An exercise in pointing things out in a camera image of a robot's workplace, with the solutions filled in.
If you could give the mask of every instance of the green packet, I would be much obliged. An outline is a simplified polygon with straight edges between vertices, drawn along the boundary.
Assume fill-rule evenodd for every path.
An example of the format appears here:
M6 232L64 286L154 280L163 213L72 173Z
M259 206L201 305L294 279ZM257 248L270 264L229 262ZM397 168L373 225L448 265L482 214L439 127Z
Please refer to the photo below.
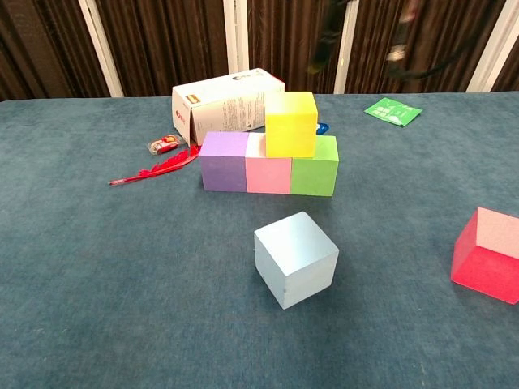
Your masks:
M385 97L375 105L364 111L368 115L374 116L385 122L396 124L397 126L407 126L421 112L421 109L409 107L399 101Z

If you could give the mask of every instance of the light blue cube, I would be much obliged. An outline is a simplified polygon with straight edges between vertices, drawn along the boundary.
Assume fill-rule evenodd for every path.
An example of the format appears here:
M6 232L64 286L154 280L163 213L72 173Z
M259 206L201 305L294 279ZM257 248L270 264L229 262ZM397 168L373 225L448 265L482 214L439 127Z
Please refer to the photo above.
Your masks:
M339 249L306 212L254 232L256 269L287 308L332 284Z

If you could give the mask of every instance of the cube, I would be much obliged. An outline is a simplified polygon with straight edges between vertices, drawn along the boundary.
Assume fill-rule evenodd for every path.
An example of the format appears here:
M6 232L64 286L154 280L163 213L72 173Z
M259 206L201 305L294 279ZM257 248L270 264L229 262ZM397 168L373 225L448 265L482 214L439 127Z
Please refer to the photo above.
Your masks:
M311 92L265 95L267 157L313 156L317 106Z
M245 153L247 192L290 194L290 158L267 158L265 134L250 133Z
M479 207L456 240L451 280L516 304L519 218Z
M292 159L292 195L333 196L339 153L335 136L319 135L312 158Z
M246 192L246 132L208 132L200 149L205 190Z
M305 212L254 232L258 273L284 310L332 284L339 249Z

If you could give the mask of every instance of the red cube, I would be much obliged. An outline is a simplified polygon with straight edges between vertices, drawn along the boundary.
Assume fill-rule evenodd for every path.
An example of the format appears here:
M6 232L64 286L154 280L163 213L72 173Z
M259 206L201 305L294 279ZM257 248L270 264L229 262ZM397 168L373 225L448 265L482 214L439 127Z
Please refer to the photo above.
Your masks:
M519 218L478 208L456 240L451 280L516 304Z

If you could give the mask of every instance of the purple cube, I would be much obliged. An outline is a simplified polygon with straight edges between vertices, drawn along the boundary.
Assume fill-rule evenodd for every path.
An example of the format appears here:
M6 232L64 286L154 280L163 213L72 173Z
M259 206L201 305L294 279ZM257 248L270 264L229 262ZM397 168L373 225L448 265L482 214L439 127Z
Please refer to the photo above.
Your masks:
M246 132L208 132L200 150L205 190L247 192Z

